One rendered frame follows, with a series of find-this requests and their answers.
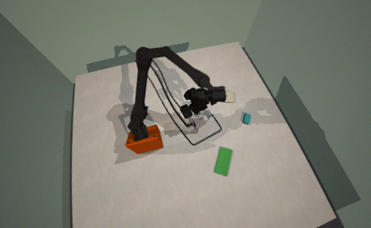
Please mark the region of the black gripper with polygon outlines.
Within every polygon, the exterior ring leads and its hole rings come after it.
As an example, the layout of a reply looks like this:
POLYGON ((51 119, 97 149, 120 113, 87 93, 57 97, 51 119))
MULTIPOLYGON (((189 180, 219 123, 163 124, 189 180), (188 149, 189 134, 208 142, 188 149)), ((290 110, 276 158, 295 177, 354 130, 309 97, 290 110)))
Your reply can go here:
POLYGON ((192 116, 191 110, 194 112, 194 114, 197 114, 200 111, 203 111, 204 109, 206 109, 207 104, 210 104, 210 103, 211 103, 211 105, 217 104, 217 102, 212 102, 209 99, 209 97, 207 98, 207 102, 205 104, 198 104, 198 103, 195 102, 195 97, 193 97, 193 99, 194 99, 194 102, 193 102, 193 104, 190 104, 190 106, 187 106, 187 104, 185 104, 184 106, 180 107, 180 111, 182 112, 185 119, 192 116), (210 103, 209 103, 209 101, 210 101, 210 103))

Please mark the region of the green rectangular block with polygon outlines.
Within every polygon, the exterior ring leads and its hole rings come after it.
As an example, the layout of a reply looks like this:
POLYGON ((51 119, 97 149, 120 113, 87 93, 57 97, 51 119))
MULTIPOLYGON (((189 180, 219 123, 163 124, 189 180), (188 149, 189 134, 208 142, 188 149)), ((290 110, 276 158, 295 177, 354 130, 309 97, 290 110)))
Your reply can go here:
POLYGON ((219 156, 216 161, 214 173, 227 176, 232 150, 228 148, 220 148, 219 156))

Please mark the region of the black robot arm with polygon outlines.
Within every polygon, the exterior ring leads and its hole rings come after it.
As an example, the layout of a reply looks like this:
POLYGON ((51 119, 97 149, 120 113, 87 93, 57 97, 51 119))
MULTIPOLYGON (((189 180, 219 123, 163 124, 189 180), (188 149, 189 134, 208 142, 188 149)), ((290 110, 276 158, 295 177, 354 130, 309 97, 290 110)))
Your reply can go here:
POLYGON ((161 48, 149 49, 146 47, 140 47, 136 51, 136 65, 138 68, 137 83, 136 83, 136 101, 130 117, 130 123, 128 129, 132 131, 134 142, 148 138, 148 131, 146 125, 142 123, 146 116, 148 106, 144 104, 146 83, 148 81, 148 71, 152 64, 153 58, 166 57, 178 68, 186 72, 190 78, 200 87, 198 89, 190 88, 184 93, 186 100, 191 100, 193 104, 205 104, 207 98, 212 102, 223 102, 227 99, 226 87, 215 86, 210 83, 210 77, 198 69, 194 69, 180 56, 174 53, 167 46, 161 48), (206 88, 208 90, 206 90, 206 88))

